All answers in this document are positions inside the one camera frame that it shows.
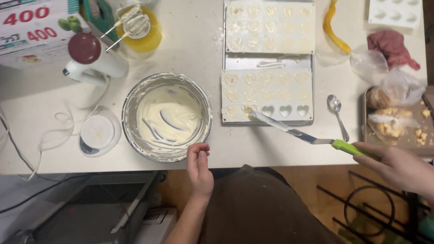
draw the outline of white hand mixer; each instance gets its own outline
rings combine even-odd
[[[120,16],[129,7],[131,9]],[[68,51],[72,60],[63,70],[65,76],[69,76],[76,81],[104,86],[105,79],[103,76],[91,75],[84,71],[93,69],[114,78],[121,78],[126,75],[128,63],[118,54],[113,51],[109,52],[109,50],[127,36],[133,39],[145,37],[149,33],[151,22],[149,17],[143,14],[138,3],[118,9],[116,14],[119,20],[99,39],[106,36],[120,24],[123,24],[125,34],[109,48],[90,33],[78,33],[73,36],[68,43]]]

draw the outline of white countertop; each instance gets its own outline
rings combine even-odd
[[[156,52],[130,56],[128,77],[112,79],[101,105],[121,119],[122,105],[131,88],[143,78],[161,72],[182,73],[200,85],[210,98],[214,122],[207,143],[211,168],[290,165],[352,164],[352,157],[330,145],[310,145],[286,133],[265,126],[230,126],[221,121],[220,73],[222,70],[223,1],[161,0],[154,12],[163,28],[163,39]],[[316,44],[326,43],[322,21],[329,0],[316,1]],[[367,49],[368,10],[365,1],[344,1],[336,4],[332,21],[336,35],[353,49]],[[411,72],[426,79],[426,56],[423,18],[417,30],[399,30],[405,45],[421,70]],[[67,112],[69,105],[76,120],[84,118],[102,89],[77,83],[64,77],[67,60],[40,68],[15,70],[0,68],[0,109],[6,116],[12,136],[19,149],[33,165],[38,159],[37,146],[42,135],[66,126],[54,119],[57,112]],[[327,108],[329,94],[342,102],[342,120],[350,142],[361,134],[360,95],[369,87],[350,68],[349,61],[331,67],[315,62],[315,121],[300,130],[318,137],[342,139],[338,121]],[[107,154],[98,158],[85,157],[78,148],[80,124],[75,135],[55,149],[44,151],[38,173],[71,173],[102,171],[138,171],[185,168],[184,162],[162,164],[149,161],[136,153],[125,136]],[[25,174],[30,170],[19,159],[9,140],[0,145],[0,174]]]

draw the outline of white silicone mold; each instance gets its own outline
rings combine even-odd
[[[371,0],[369,23],[418,28],[422,0]]]
[[[246,107],[286,124],[313,120],[311,69],[223,70],[221,92],[223,123],[254,123]]]
[[[230,1],[226,8],[226,51],[312,54],[315,4]]]

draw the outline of cardboard box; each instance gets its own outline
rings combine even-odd
[[[17,69],[70,59],[69,39],[90,32],[78,0],[0,0],[0,65]]]

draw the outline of brown shirt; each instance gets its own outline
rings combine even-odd
[[[343,243],[304,205],[296,192],[244,165],[215,181],[201,244]]]

